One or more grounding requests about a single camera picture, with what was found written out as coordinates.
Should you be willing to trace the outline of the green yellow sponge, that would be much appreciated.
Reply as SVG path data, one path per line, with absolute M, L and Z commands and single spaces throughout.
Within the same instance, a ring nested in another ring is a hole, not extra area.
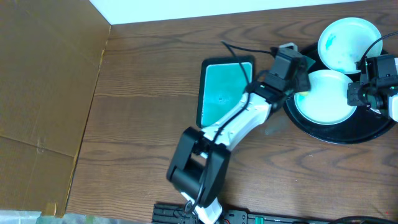
M 307 96 L 311 89 L 311 83 L 308 71 L 313 66 L 315 61 L 307 56 L 304 56 L 303 58 L 305 59 L 305 66 L 304 70 L 302 72 L 299 72 L 298 75 L 296 75 L 295 92 L 298 93 L 299 95 Z

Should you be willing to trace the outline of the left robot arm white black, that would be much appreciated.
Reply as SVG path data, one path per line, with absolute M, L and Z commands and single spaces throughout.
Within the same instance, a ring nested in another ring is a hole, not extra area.
M 255 127 L 263 124 L 295 93 L 310 90 L 308 57 L 275 60 L 259 73 L 239 103 L 202 130 L 187 128 L 181 135 L 166 178 L 185 197 L 184 212 L 202 223 L 215 223 L 223 211 L 218 201 L 232 150 Z

